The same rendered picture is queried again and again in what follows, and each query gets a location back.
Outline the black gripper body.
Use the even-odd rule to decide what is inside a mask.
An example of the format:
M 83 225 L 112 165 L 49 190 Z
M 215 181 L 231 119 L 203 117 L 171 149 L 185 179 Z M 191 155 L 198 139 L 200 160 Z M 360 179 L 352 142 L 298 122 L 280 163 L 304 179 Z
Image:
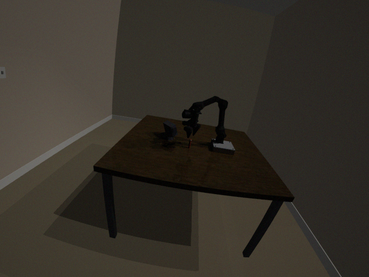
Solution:
M 201 125 L 197 123 L 198 121 L 199 120 L 190 119 L 189 126 L 185 126 L 184 130 L 191 132 L 191 131 L 193 131 L 193 128 L 200 128 Z

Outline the dark grey sloped panel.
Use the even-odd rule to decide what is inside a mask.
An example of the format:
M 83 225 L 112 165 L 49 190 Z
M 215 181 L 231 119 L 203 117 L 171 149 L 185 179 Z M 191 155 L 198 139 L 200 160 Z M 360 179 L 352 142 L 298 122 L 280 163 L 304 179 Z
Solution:
M 178 135 L 176 125 L 169 120 L 163 122 L 165 132 L 160 135 L 167 140 L 173 140 Z

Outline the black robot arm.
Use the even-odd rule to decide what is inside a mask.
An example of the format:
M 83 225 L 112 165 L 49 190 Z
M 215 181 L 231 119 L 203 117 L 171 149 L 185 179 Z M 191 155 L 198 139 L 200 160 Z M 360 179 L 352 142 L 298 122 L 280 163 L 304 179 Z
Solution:
M 224 129 L 224 118 L 225 118 L 225 110 L 228 106 L 228 102 L 226 100 L 220 99 L 217 96 L 213 96 L 212 98 L 209 98 L 205 101 L 201 102 L 195 102 L 193 105 L 189 108 L 189 110 L 184 110 L 182 112 L 182 118 L 191 118 L 198 120 L 199 114 L 202 114 L 200 111 L 207 105 L 213 104 L 217 102 L 219 107 L 219 121 L 218 126 L 215 127 L 215 131 L 217 134 L 216 137 L 216 143 L 224 144 L 224 138 L 226 137 L 225 129 Z M 194 110 L 193 110 L 194 109 Z M 182 125 L 189 126 L 190 120 L 188 121 L 182 121 Z

